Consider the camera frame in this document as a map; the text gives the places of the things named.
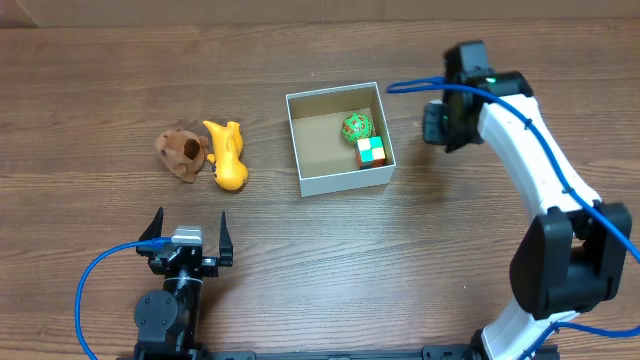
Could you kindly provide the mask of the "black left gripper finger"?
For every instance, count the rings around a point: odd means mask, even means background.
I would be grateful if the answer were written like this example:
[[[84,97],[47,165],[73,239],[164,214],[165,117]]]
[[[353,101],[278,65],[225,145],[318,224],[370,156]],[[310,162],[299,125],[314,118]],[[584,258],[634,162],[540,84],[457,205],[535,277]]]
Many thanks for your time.
[[[227,228],[226,214],[222,212],[219,236],[219,265],[221,267],[232,267],[233,256],[233,243]]]
[[[139,242],[149,242],[162,236],[162,226],[164,219],[164,210],[159,207],[153,220],[139,237]],[[136,253],[140,256],[151,257],[155,252],[152,245],[139,245],[136,247]]]

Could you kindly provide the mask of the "yellow rubber duck toy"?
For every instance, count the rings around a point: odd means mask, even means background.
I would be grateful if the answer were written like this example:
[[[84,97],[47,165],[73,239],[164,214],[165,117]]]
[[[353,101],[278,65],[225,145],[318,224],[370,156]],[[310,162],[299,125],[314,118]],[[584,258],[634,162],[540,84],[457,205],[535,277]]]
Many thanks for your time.
[[[203,121],[212,138],[213,153],[207,156],[215,182],[224,190],[240,190],[248,180],[248,169],[240,161],[244,140],[240,124],[229,121],[225,126]]]

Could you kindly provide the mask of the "brown plush toy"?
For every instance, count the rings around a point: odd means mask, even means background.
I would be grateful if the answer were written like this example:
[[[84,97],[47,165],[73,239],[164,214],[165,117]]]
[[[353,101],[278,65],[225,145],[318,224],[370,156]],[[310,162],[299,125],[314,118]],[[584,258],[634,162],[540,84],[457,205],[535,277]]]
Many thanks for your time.
[[[155,149],[163,164],[178,178],[193,183],[209,154],[205,136],[183,129],[162,132],[155,141]]]

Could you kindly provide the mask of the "colourful puzzle cube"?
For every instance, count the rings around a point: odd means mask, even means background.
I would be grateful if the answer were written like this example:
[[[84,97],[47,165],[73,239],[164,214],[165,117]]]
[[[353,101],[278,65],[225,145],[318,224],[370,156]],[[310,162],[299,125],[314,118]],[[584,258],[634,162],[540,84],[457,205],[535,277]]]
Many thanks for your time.
[[[382,138],[373,136],[359,139],[356,142],[356,160],[361,170],[384,166],[386,153]]]

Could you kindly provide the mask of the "green number ball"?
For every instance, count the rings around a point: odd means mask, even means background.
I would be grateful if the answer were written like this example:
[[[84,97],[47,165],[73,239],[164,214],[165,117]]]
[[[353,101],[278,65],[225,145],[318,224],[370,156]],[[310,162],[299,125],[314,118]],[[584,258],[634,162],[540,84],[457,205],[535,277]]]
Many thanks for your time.
[[[352,113],[347,116],[341,125],[341,134],[351,144],[358,140],[368,138],[373,133],[373,121],[364,113]]]

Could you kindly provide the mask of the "white cardboard box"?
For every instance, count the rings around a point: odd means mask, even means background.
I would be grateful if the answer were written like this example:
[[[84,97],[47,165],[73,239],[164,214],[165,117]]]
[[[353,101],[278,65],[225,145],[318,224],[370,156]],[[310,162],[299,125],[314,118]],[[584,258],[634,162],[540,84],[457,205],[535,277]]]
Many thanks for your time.
[[[293,150],[303,197],[387,184],[396,167],[389,130],[375,82],[291,93],[286,96]],[[367,115],[385,158],[361,169],[356,146],[341,135],[353,113]]]

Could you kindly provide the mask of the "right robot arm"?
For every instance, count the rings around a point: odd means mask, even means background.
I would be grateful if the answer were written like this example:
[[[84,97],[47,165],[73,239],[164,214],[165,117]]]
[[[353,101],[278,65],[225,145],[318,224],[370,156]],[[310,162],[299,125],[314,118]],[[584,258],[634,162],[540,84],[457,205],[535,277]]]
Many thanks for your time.
[[[452,152],[488,143],[501,159],[529,216],[509,268],[512,299],[477,331],[472,359],[540,359],[544,342],[562,328],[609,338],[639,330],[605,330],[575,318],[613,299],[625,258],[639,250],[621,203],[606,204],[571,166],[547,129],[539,104],[519,72],[483,71],[455,80],[424,79],[420,91],[443,97],[425,110],[424,138]]]

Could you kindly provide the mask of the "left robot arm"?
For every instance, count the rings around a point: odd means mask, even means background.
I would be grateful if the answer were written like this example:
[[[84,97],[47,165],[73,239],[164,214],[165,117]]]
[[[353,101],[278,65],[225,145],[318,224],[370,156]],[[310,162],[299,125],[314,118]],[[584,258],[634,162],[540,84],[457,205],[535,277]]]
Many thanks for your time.
[[[233,244],[226,217],[220,221],[219,254],[203,254],[202,228],[180,226],[163,238],[164,213],[159,209],[140,236],[136,253],[148,259],[151,271],[164,278],[160,290],[140,297],[134,310],[138,327],[136,359],[210,359],[207,347],[196,341],[204,279],[233,265]]]

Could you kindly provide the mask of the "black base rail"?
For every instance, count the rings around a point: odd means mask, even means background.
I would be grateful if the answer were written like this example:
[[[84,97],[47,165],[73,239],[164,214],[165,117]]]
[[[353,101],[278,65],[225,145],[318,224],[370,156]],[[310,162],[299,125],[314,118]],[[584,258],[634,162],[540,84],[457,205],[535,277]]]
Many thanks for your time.
[[[134,359],[204,359],[204,360],[482,360],[479,349],[470,345],[430,345],[409,350],[365,350],[338,352],[256,353],[253,351],[205,352],[202,355],[130,355],[118,360]]]

